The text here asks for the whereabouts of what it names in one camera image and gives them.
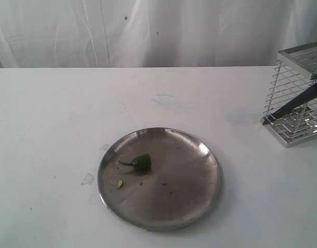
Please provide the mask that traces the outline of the dark green pear-shaped vegetable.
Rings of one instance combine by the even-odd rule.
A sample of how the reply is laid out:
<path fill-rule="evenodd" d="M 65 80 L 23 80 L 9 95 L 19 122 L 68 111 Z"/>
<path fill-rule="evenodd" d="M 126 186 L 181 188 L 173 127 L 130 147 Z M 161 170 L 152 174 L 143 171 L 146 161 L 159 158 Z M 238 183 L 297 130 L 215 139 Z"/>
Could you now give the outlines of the dark green pear-shaped vegetable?
<path fill-rule="evenodd" d="M 149 169 L 152 165 L 151 157 L 148 153 L 135 157 L 131 162 L 118 162 L 121 165 L 133 167 L 135 170 Z"/>

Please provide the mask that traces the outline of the wire metal utensil holder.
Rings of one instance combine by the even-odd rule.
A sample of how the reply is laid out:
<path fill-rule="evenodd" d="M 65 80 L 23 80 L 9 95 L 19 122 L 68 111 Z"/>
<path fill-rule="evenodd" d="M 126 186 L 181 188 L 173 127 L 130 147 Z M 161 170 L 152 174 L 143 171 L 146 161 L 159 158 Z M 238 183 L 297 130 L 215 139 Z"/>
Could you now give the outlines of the wire metal utensil holder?
<path fill-rule="evenodd" d="M 317 138 L 317 98 L 274 119 L 271 114 L 317 83 L 317 41 L 279 51 L 261 123 L 285 147 Z"/>

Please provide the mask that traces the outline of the black kitchen knife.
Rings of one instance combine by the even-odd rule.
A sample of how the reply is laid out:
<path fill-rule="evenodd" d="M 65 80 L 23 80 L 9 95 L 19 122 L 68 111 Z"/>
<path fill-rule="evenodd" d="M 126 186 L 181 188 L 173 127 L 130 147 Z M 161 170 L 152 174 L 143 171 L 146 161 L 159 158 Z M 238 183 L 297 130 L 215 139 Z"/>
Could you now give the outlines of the black kitchen knife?
<path fill-rule="evenodd" d="M 295 98 L 290 100 L 280 109 L 275 111 L 271 116 L 274 119 L 279 119 L 284 115 L 290 114 L 295 108 L 312 101 L 317 98 L 317 83 L 314 83 L 308 89 L 304 90 L 301 94 L 297 95 Z"/>

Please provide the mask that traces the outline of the blurry green vegetable piece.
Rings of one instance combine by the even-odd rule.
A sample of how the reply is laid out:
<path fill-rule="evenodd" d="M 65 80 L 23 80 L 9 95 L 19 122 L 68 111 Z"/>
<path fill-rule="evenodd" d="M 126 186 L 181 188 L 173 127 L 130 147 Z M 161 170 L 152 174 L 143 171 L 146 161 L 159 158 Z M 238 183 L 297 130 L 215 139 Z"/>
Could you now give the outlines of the blurry green vegetable piece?
<path fill-rule="evenodd" d="M 123 187 L 123 184 L 124 184 L 124 181 L 120 178 L 120 179 L 118 180 L 117 189 L 118 189 L 118 190 L 121 189 L 121 188 Z"/>

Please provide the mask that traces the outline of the round steel plate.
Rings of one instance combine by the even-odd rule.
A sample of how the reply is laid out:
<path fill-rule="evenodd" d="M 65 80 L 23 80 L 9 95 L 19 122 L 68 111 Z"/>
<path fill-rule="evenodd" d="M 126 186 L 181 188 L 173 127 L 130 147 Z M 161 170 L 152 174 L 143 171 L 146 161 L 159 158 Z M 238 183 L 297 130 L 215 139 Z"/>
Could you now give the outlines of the round steel plate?
<path fill-rule="evenodd" d="M 149 169 L 119 164 L 148 153 Z M 117 189 L 118 180 L 124 181 Z M 122 222 L 147 231 L 171 231 L 192 224 L 216 205 L 220 166 L 196 137 L 171 128 L 141 129 L 117 140 L 103 156 L 98 190 L 108 210 Z"/>

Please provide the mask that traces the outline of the clear tape scrap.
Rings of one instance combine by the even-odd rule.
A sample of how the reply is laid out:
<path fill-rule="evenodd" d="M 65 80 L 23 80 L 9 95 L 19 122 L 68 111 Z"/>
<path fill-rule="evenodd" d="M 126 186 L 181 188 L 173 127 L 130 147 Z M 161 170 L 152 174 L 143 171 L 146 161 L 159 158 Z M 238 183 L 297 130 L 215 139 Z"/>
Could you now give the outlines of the clear tape scrap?
<path fill-rule="evenodd" d="M 92 183 L 94 182 L 94 176 L 90 173 L 88 173 L 84 179 L 82 180 L 81 182 L 81 186 L 84 186 L 84 185 L 92 185 Z"/>

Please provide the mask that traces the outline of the white backdrop curtain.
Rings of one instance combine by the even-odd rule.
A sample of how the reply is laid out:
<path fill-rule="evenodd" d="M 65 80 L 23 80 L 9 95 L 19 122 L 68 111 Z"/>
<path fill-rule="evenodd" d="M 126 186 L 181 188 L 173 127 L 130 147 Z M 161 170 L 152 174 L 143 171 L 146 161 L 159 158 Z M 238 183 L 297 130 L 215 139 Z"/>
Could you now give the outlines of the white backdrop curtain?
<path fill-rule="evenodd" d="M 317 1 L 0 1 L 0 68 L 267 66 Z"/>

